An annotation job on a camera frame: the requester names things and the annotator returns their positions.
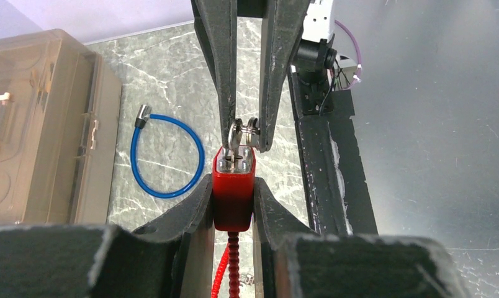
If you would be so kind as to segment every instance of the gray tabletop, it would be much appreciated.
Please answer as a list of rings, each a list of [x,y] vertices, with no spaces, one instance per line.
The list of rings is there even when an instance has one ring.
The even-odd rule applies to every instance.
[[[338,17],[364,60],[354,123],[380,234],[438,240],[471,293],[499,297],[499,0],[343,1]],[[238,30],[237,113],[248,119],[258,116],[260,22],[240,19]],[[192,25],[91,47],[124,81],[109,222],[133,229],[182,199],[154,199],[134,181],[129,148],[139,105],[195,129],[209,172],[220,148],[217,96]],[[345,34],[335,47],[353,55]],[[197,164],[192,140],[154,121],[138,155],[160,191],[185,184]],[[258,156],[257,175],[307,222],[286,87],[274,147]],[[217,234],[215,266],[226,239]],[[242,274],[253,273],[251,241],[251,232],[242,234]],[[254,289],[241,293],[253,297]]]

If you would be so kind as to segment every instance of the blue cable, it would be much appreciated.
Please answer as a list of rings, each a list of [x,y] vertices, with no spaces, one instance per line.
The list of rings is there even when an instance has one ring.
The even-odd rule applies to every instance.
[[[170,199],[173,197],[180,196],[186,193],[188,190],[190,190],[195,184],[197,184],[198,180],[200,179],[202,171],[204,170],[204,163],[205,163],[204,146],[202,146],[202,142],[200,141],[198,135],[183,122],[165,115],[151,114],[149,117],[151,119],[162,120],[170,122],[172,124],[176,124],[180,128],[184,129],[193,138],[193,141],[195,141],[195,144],[197,145],[199,151],[199,165],[197,167],[197,171],[195,172],[195,176],[193,176],[191,181],[189,181],[189,183],[187,183],[184,187],[180,188],[179,190],[173,192],[158,192],[153,190],[147,184],[145,184],[138,170],[138,161],[137,161],[138,139],[140,138],[140,132],[142,129],[140,127],[135,127],[133,138],[131,141],[131,169],[133,170],[133,175],[138,185],[140,185],[140,187],[145,192],[147,192],[153,197],[158,197],[160,199]]]

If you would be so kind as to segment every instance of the white wall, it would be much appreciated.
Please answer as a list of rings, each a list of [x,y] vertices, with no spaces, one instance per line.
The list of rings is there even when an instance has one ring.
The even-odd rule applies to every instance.
[[[6,0],[0,0],[0,38],[34,33],[41,28]]]
[[[43,30],[63,29],[83,43],[193,20],[190,0],[7,1]]]

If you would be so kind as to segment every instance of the metal cable end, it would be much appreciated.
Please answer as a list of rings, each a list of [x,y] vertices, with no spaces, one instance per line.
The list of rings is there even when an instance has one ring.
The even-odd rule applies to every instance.
[[[151,107],[142,104],[138,110],[138,115],[136,116],[135,127],[142,129],[147,123],[147,120],[149,120],[149,115],[151,115]]]

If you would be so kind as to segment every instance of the blue cable lock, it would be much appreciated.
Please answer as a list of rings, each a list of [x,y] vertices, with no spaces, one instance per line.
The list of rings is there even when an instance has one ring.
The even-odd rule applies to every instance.
[[[197,145],[197,149],[199,151],[199,164],[197,167],[197,171],[195,172],[195,175],[193,176],[191,181],[189,181],[184,187],[180,188],[177,191],[173,192],[155,191],[143,181],[142,176],[140,175],[140,172],[138,170],[138,160],[137,160],[138,139],[140,138],[140,132],[144,128],[149,118],[167,121],[169,123],[176,124],[180,128],[184,129],[193,138],[193,141],[195,141],[195,144]],[[185,194],[188,190],[190,190],[193,186],[195,186],[195,184],[197,184],[204,170],[204,163],[205,163],[204,146],[202,145],[202,142],[200,141],[198,135],[189,126],[187,126],[185,123],[181,122],[180,120],[177,120],[169,116],[151,114],[151,107],[142,104],[140,110],[138,111],[138,115],[135,121],[135,130],[133,133],[133,138],[131,140],[131,169],[133,171],[133,175],[136,179],[136,182],[145,192],[147,192],[153,197],[157,197],[160,199],[171,199],[180,196],[182,194]]]

